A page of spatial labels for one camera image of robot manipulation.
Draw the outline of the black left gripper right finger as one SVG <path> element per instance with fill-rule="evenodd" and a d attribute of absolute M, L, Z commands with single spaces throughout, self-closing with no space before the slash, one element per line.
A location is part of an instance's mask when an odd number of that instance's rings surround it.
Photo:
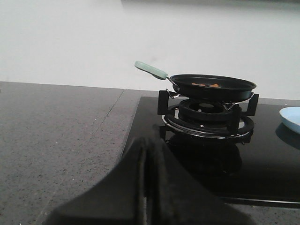
<path fill-rule="evenodd" d="M 153 125 L 149 140 L 150 225 L 253 225 L 247 214 L 234 209 L 205 189 L 179 163 Z"/>

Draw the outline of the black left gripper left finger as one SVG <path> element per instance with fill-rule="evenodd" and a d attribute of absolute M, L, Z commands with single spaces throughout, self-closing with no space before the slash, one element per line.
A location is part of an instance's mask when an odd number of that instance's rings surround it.
<path fill-rule="evenodd" d="M 146 157 L 146 139 L 135 139 L 121 161 L 98 184 L 55 208 L 45 224 L 143 224 Z"/>

